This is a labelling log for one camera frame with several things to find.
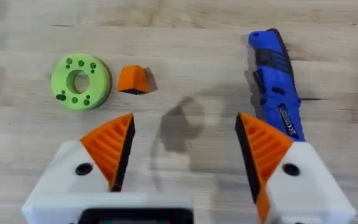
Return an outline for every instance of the orange 3d printed piece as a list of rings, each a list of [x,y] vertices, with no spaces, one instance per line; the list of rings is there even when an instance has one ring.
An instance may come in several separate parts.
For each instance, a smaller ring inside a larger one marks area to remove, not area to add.
[[[96,128],[80,140],[112,191],[121,191],[134,135],[134,115],[126,114]]]
[[[119,74],[118,91],[135,95],[149,92],[146,71],[139,65],[130,65],[122,69]]]

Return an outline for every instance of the black edge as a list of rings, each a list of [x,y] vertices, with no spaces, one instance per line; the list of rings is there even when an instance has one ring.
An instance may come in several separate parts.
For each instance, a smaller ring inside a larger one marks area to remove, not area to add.
[[[141,95],[141,94],[145,94],[145,92],[140,91],[140,90],[136,90],[136,89],[128,89],[128,90],[121,90],[124,93],[130,93],[133,95]]]
[[[131,119],[129,124],[127,135],[124,141],[124,148],[122,149],[121,158],[118,165],[116,181],[112,187],[112,192],[120,192],[122,188],[122,183],[124,182],[125,172],[127,170],[129,155],[131,154],[132,140],[135,136],[135,122],[134,117]]]
[[[244,158],[244,164],[246,166],[246,172],[248,176],[249,187],[252,193],[252,199],[256,204],[256,200],[258,198],[260,182],[256,173],[254,158],[251,155],[251,150],[249,147],[249,142],[246,134],[246,130],[244,125],[242,124],[242,120],[240,114],[237,115],[236,119],[236,133],[239,138],[242,156]]]
[[[283,50],[285,58],[290,62],[289,63],[290,75],[292,76],[292,79],[293,79],[293,69],[292,69],[291,59],[290,59],[290,55],[288,54],[287,47],[284,44],[283,37],[281,36],[280,32],[276,28],[268,29],[268,31],[273,31],[275,33],[275,35],[276,35],[276,37],[278,39],[278,42],[281,45],[281,48]]]
[[[78,224],[99,224],[108,220],[156,220],[169,224],[194,224],[193,211],[185,208],[89,208]]]

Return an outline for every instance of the small hole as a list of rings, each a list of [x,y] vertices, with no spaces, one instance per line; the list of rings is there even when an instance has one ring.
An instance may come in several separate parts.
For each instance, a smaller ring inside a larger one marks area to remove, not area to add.
[[[73,76],[73,81],[70,84],[73,85],[73,88],[77,93],[84,93],[90,85],[89,77],[81,70],[73,72]]]
[[[86,175],[89,174],[92,171],[93,167],[92,164],[90,163],[83,163],[80,164],[76,169],[75,169],[75,174],[76,175]]]
[[[300,175],[301,171],[299,170],[299,168],[292,164],[292,163],[287,163],[283,165],[283,170],[286,174],[291,175],[291,176],[298,176]]]

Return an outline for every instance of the hole in green ring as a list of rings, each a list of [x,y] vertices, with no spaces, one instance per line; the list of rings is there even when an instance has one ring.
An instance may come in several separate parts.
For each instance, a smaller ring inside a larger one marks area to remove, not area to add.
[[[72,93],[80,94],[86,92],[89,84],[89,77],[82,70],[71,71],[67,76],[66,85]]]

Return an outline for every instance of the orange gripper pad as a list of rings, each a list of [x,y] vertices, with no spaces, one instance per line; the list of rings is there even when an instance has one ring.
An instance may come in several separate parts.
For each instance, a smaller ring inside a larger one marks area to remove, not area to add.
[[[263,223],[270,208],[265,191],[266,183],[291,147],[293,140],[273,126],[245,113],[237,115],[236,133],[246,165],[252,198]]]
[[[139,65],[124,67],[119,74],[118,91],[135,95],[148,93],[146,71]]]
[[[134,136],[134,115],[131,113],[107,122],[80,140],[112,191],[121,191]]]

